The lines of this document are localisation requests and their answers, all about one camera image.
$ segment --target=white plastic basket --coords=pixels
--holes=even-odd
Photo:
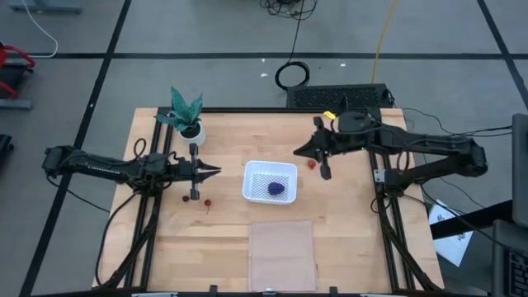
[[[267,187],[278,182],[284,191],[271,195]],[[294,164],[249,161],[244,171],[242,195],[251,202],[288,205],[297,197],[297,167]]]

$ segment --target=green plant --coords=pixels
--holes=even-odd
[[[156,120],[161,123],[171,125],[178,131],[183,132],[187,129],[194,129],[200,120],[202,107],[201,95],[191,102],[188,106],[183,100],[180,92],[171,87],[172,93],[172,111],[168,115],[156,115]]]

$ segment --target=potted plant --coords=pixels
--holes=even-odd
[[[167,115],[156,115],[156,120],[176,128],[187,144],[198,146],[205,142],[204,127],[199,117],[202,108],[201,94],[188,106],[180,92],[171,87],[172,111]]]

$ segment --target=white paper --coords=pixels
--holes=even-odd
[[[437,200],[436,202],[449,208],[440,200]],[[431,211],[429,212],[429,225],[454,217],[455,216],[449,211],[444,210],[438,205],[433,205]],[[472,235],[473,231],[468,231],[466,233],[448,238],[437,239],[435,240],[436,252],[444,257],[447,261],[458,267],[462,262],[462,258],[464,258],[465,250],[468,248],[469,240],[471,239]]]

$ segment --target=wooden tabletop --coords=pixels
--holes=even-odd
[[[133,144],[145,138],[150,146],[157,109],[140,108],[134,121],[124,159],[131,159]],[[401,110],[382,110],[383,122],[405,126]],[[256,222],[313,222],[313,248],[318,291],[337,286],[340,292],[390,292],[380,220],[370,211],[375,197],[368,153],[360,151],[329,159],[332,179],[324,181],[306,158],[293,155],[314,132],[310,114],[202,114],[207,140],[199,158],[222,167],[222,172],[199,186],[199,201],[184,203],[190,182],[172,184],[163,193],[148,290],[219,291],[248,290],[248,235]],[[162,151],[162,128],[159,152]],[[189,158],[189,148],[172,135],[172,150]],[[297,200],[292,205],[263,205],[242,196],[244,166],[250,160],[292,163],[298,168]],[[406,192],[422,198],[418,186]],[[112,209],[131,194],[118,186]],[[212,205],[207,214],[203,201]],[[103,281],[119,266],[130,249],[140,198],[134,198],[112,222],[101,258]],[[400,198],[409,252],[439,286],[443,286],[423,204]],[[405,288],[401,257],[394,249],[398,281]],[[144,256],[139,256],[134,283],[139,283]]]

